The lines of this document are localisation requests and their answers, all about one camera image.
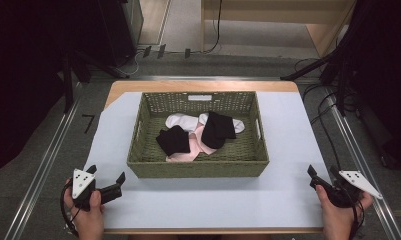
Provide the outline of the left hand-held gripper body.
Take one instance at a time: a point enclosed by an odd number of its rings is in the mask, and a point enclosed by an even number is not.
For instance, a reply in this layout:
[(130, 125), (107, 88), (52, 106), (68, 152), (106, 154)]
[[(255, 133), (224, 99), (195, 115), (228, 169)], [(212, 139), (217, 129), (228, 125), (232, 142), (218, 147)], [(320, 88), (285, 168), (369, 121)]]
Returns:
[(90, 174), (87, 170), (74, 170), (71, 196), (76, 208), (84, 211), (89, 211), (91, 209), (91, 195), (94, 191), (98, 191), (95, 173)]

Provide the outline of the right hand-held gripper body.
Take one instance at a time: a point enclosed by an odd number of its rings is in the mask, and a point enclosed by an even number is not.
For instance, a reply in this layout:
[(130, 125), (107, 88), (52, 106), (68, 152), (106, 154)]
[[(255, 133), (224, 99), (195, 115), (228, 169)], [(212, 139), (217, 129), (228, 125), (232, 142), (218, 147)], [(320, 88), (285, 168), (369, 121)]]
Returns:
[(358, 201), (362, 192), (368, 192), (377, 199), (383, 195), (365, 178), (360, 171), (339, 170), (343, 181), (333, 181), (332, 190), (327, 193), (333, 205), (339, 208), (353, 207)]

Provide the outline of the person's left hand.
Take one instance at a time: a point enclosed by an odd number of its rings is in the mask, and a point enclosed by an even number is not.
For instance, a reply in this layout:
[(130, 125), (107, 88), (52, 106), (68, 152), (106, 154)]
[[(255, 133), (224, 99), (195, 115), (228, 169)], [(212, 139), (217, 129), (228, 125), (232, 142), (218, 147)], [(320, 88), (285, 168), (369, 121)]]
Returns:
[(79, 231), (102, 231), (104, 233), (104, 220), (103, 211), (104, 206), (101, 204), (101, 194), (99, 191), (94, 191), (90, 199), (89, 211), (78, 211), (74, 207), (71, 196), (72, 190), (67, 188), (64, 193), (65, 206), (70, 210), (71, 216), (74, 218), (73, 222), (76, 230)]

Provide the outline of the person's right hand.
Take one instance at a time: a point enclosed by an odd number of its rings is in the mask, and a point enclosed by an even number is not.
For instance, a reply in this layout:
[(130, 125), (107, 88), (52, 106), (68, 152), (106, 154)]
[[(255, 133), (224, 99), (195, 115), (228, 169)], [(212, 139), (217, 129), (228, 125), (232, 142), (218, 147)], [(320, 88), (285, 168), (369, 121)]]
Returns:
[(323, 211), (323, 222), (325, 229), (351, 230), (355, 220), (358, 220), (365, 210), (373, 203), (373, 198), (368, 192), (363, 192), (356, 209), (339, 208), (331, 203), (325, 189), (318, 185), (316, 193)]

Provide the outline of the pale blue table mat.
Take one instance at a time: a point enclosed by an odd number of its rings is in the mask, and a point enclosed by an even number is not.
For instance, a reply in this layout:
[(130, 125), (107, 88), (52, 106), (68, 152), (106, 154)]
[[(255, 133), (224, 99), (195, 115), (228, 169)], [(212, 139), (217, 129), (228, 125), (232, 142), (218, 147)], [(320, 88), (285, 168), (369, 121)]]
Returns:
[(308, 167), (328, 173), (296, 92), (258, 95), (270, 162), (257, 178), (139, 179), (128, 168), (141, 95), (125, 93), (100, 115), (87, 163), (104, 187), (126, 176), (122, 197), (106, 204), (109, 234), (315, 233), (321, 207)]

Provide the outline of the black sock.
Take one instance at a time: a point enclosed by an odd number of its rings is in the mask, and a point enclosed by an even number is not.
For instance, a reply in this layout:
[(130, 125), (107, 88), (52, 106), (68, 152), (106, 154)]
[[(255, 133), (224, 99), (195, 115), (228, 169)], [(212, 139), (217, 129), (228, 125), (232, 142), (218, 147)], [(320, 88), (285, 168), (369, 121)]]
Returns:
[(189, 136), (179, 125), (173, 126), (168, 130), (161, 130), (156, 137), (160, 148), (171, 156), (175, 153), (189, 153)]
[(201, 141), (209, 148), (220, 149), (227, 139), (235, 138), (233, 118), (210, 111)]

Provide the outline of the green woven basket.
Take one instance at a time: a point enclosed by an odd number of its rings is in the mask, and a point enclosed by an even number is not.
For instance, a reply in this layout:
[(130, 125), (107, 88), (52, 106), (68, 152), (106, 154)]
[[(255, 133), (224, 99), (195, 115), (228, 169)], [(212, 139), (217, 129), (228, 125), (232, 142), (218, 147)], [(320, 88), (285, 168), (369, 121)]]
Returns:
[[(127, 157), (128, 167), (139, 178), (258, 177), (269, 164), (257, 94), (247, 91), (144, 92)], [(165, 128), (165, 118), (178, 111), (196, 114), (212, 110), (239, 117), (246, 130), (229, 140), (208, 157), (200, 155), (192, 163), (167, 163), (165, 152), (156, 141)]]

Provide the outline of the white sock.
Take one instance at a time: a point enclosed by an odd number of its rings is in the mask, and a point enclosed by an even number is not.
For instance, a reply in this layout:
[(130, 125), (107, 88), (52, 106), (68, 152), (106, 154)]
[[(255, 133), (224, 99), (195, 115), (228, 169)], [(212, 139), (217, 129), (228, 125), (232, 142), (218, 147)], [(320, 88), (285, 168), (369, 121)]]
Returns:
[(197, 127), (200, 125), (200, 122), (198, 117), (182, 113), (175, 113), (167, 117), (165, 125), (167, 128), (179, 126), (184, 131), (191, 133), (197, 129)]
[[(207, 123), (208, 118), (209, 118), (209, 114), (208, 113), (202, 113), (202, 114), (199, 115), (198, 121), (201, 124), (205, 125)], [(233, 119), (233, 126), (234, 126), (234, 131), (235, 131), (236, 134), (239, 134), (239, 133), (243, 132), (244, 129), (245, 129), (244, 123), (241, 120), (238, 120), (238, 119)]]

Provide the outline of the black stand legs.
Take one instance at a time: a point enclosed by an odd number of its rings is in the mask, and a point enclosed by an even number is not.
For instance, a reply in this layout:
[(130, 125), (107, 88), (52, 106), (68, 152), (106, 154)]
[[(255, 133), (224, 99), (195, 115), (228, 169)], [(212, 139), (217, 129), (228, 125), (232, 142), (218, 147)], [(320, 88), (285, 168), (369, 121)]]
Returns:
[(350, 56), (352, 54), (352, 41), (354, 35), (358, 31), (357, 23), (350, 23), (349, 27), (344, 34), (344, 37), (338, 43), (337, 47), (325, 57), (314, 61), (313, 63), (296, 70), (294, 73), (282, 76), (281, 80), (294, 81), (301, 76), (318, 69), (321, 66), (325, 66), (322, 74), (320, 75), (320, 81), (323, 85), (330, 84), (336, 76), (339, 77), (337, 92), (336, 92), (336, 108), (342, 116), (345, 115), (344, 107), (344, 95), (346, 93), (347, 80), (351, 69), (349, 64), (351, 63)]
[(79, 82), (88, 83), (91, 79), (90, 71), (87, 65), (94, 65), (101, 71), (107, 73), (108, 75), (120, 79), (129, 78), (129, 73), (124, 73), (118, 68), (112, 68), (106, 64), (101, 63), (98, 60), (90, 57), (86, 53), (77, 50), (68, 50), (62, 56), (63, 65), (63, 87), (65, 96), (65, 108), (64, 112), (69, 113), (71, 107), (74, 105), (75, 97), (73, 90), (73, 79), (72, 76), (75, 75)]

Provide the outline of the pink sock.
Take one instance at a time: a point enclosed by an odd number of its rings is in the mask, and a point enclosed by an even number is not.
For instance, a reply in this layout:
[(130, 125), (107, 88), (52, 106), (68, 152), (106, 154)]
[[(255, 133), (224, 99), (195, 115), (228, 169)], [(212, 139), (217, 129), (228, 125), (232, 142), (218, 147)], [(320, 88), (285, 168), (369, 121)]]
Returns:
[(216, 152), (216, 149), (206, 146), (202, 140), (202, 134), (205, 126), (201, 123), (197, 124), (196, 129), (189, 134), (189, 153), (174, 153), (166, 158), (167, 162), (192, 162), (194, 161), (200, 153), (205, 153), (211, 155)]

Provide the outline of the black curtain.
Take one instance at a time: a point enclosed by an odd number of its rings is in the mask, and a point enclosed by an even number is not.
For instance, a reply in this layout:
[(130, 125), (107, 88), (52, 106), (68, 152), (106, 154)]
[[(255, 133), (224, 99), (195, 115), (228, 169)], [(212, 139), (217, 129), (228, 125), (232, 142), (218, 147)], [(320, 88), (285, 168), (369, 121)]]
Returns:
[(355, 0), (340, 47), (350, 86), (390, 134), (383, 151), (401, 167), (401, 0)]
[(74, 102), (69, 0), (0, 0), (0, 169), (60, 99)]

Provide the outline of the black cabinet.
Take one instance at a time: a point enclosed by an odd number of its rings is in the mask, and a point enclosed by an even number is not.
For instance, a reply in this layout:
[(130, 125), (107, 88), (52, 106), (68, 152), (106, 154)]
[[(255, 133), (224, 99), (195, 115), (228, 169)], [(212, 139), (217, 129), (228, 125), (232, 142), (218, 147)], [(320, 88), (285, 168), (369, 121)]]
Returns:
[(106, 62), (119, 66), (136, 54), (144, 23), (140, 0), (98, 0), (108, 49)]

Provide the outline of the light wooden shelf unit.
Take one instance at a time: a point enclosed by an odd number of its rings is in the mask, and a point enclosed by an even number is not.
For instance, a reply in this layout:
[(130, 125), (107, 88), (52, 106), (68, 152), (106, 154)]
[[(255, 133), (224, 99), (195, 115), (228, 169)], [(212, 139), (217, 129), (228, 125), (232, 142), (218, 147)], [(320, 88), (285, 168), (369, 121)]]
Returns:
[(305, 24), (320, 57), (328, 55), (357, 0), (200, 0), (201, 30), (205, 21), (221, 20)]

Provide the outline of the metal floor rail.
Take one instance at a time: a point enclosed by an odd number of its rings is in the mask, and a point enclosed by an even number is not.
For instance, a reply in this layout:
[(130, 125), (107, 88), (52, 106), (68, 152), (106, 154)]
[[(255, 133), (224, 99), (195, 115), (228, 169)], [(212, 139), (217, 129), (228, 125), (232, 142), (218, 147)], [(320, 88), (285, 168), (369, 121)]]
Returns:
[[(325, 98), (322, 102), (326, 102), (326, 112), (330, 112), (334, 118), (335, 123), (338, 127), (338, 132), (343, 137), (343, 141), (350, 154), (350, 161), (355, 165), (356, 169), (359, 170), (375, 187), (377, 191), (382, 193), (377, 178), (372, 172), (368, 160), (363, 154), (359, 143), (349, 125), (348, 119), (342, 116), (341, 113), (336, 109), (336, 92), (328, 87), (324, 88)], [(387, 202), (386, 196), (382, 199), (375, 197), (374, 199), (374, 211), (379, 218), (382, 228), (387, 236), (388, 240), (401, 240), (401, 229), (400, 225), (395, 219), (395, 214)]]
[(31, 181), (31, 184), (29, 185), (26, 194), (21, 201), (13, 221), (4, 237), (4, 240), (20, 240), (23, 230), (27, 225), (27, 222), (49, 176), (56, 156), (61, 148), (62, 142), (64, 141), (67, 131), (73, 121), (83, 90), (84, 85), (82, 83), (77, 83), (75, 88), (72, 90), (72, 93), (74, 94), (74, 102), (71, 104), (69, 110), (63, 114), (60, 123), (55, 130), (53, 138), (50, 141), (47, 150), (43, 154), (40, 165)]

